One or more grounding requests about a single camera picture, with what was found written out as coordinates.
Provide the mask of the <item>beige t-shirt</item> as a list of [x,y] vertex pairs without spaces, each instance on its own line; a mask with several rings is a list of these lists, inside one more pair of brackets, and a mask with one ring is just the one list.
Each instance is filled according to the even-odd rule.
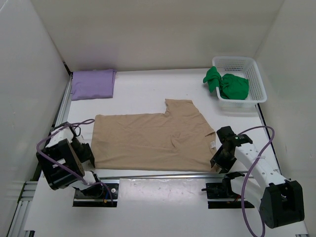
[[156,114],[97,115],[91,148],[98,169],[212,172],[216,134],[191,100],[165,100]]

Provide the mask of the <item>purple t-shirt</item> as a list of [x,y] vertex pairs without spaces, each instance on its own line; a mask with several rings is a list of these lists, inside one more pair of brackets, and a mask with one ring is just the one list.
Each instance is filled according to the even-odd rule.
[[73,72],[72,101],[112,98],[116,70]]

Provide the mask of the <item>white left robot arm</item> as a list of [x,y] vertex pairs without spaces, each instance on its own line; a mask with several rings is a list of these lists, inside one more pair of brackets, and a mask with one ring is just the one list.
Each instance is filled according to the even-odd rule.
[[105,186],[93,171],[85,171],[83,165],[95,167],[91,147],[84,142],[81,125],[94,123],[94,119],[83,122],[64,122],[51,129],[48,137],[36,145],[36,157],[51,189],[72,186],[84,196],[100,198]]

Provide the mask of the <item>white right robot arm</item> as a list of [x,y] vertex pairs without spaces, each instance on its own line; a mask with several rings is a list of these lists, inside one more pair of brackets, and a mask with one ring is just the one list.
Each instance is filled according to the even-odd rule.
[[217,187],[207,185],[213,199],[240,197],[241,211],[246,217],[245,203],[259,212],[263,227],[271,229],[305,219],[303,189],[297,181],[285,178],[265,160],[244,132],[235,134],[230,126],[217,130],[221,147],[211,159],[224,174]]

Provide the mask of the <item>green t-shirt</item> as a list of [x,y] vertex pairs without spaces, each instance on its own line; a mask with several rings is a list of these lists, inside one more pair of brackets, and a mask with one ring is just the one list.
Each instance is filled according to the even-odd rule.
[[249,94],[249,81],[233,74],[221,76],[215,66],[212,66],[203,78],[210,92],[219,89],[220,97],[230,100],[245,100]]

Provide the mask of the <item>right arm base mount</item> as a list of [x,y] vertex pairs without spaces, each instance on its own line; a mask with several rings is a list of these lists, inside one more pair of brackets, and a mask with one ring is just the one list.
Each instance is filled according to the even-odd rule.
[[221,182],[205,184],[201,190],[207,196],[208,209],[241,209],[241,197],[228,193]]

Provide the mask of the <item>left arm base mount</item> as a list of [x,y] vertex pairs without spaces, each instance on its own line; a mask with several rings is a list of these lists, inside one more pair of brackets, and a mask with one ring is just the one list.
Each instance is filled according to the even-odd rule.
[[96,185],[84,190],[75,188],[73,207],[117,207],[119,196],[119,179],[102,180],[108,187]]

